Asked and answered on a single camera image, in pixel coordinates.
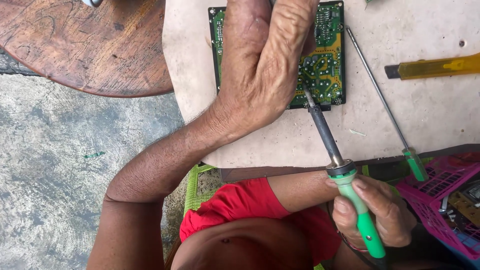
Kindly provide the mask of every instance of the green soldering iron handle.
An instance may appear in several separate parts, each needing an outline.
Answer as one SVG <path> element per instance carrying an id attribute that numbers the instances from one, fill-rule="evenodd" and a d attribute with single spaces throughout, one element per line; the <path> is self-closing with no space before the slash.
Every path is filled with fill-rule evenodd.
<path id="1" fill-rule="evenodd" d="M 355 169 L 343 175 L 329 177 L 335 181 L 340 194 L 347 197 L 355 206 L 358 213 L 357 227 L 367 246 L 368 252 L 374 258 L 383 258 L 385 257 L 384 245 L 370 217 L 369 209 L 352 187 L 352 180 L 355 178 L 356 173 L 357 170 Z"/>
<path id="2" fill-rule="evenodd" d="M 408 165 L 412 169 L 413 175 L 418 181 L 427 181 L 429 179 L 425 167 L 421 159 L 417 156 L 414 148 L 409 147 L 402 150 L 403 155 L 407 159 Z"/>

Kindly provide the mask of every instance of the concrete floor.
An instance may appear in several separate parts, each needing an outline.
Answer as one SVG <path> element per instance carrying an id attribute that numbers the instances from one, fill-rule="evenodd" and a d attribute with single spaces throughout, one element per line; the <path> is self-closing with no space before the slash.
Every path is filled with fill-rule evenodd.
<path id="1" fill-rule="evenodd" d="M 0 75 L 0 269 L 84 269 L 109 181 L 182 124 L 173 94 L 104 98 Z M 218 173 L 201 183 L 218 187 Z M 164 253 L 178 235 L 185 189 L 183 181 L 165 201 Z"/>

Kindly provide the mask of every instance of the bracelet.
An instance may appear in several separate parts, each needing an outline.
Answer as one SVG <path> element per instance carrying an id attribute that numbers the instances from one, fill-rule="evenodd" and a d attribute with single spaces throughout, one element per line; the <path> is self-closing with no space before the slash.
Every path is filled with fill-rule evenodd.
<path id="1" fill-rule="evenodd" d="M 337 230 L 336 232 L 339 233 L 342 236 L 343 241 L 345 241 L 345 243 L 347 243 L 351 248 L 353 248 L 353 249 L 355 249 L 359 252 L 363 252 L 363 253 L 368 252 L 368 249 L 359 249 L 359 248 L 355 247 L 354 245 L 352 245 L 341 231 Z"/>

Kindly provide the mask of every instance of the circuit board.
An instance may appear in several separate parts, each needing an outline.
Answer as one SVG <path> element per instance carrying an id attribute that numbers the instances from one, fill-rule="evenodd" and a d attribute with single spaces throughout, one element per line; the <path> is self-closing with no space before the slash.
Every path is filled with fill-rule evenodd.
<path id="1" fill-rule="evenodd" d="M 295 96 L 287 109 L 307 108 L 304 87 L 312 93 L 322 110 L 331 105 L 345 104 L 344 3 L 320 2 L 315 17 L 317 48 L 309 56 L 301 57 Z M 208 8 L 210 35 L 217 90 L 222 82 L 223 21 L 225 7 Z"/>

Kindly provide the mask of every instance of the hand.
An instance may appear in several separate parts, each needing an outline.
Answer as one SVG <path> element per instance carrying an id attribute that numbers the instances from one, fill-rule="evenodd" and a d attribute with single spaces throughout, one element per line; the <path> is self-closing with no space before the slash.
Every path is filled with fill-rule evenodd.
<path id="1" fill-rule="evenodd" d="M 383 243 L 393 247 L 410 244 L 411 231 L 417 225 L 417 220 L 407 209 L 407 204 L 393 194 L 390 186 L 364 175 L 358 175 L 352 181 L 352 186 L 375 215 L 373 220 Z M 343 196 L 336 197 L 332 217 L 338 230 L 352 245 L 366 249 L 357 228 L 357 212 L 350 200 Z"/>
<path id="2" fill-rule="evenodd" d="M 298 62 L 316 45 L 319 0 L 229 0 L 223 28 L 222 85 L 210 111 L 242 137 L 273 123 L 292 101 Z"/>

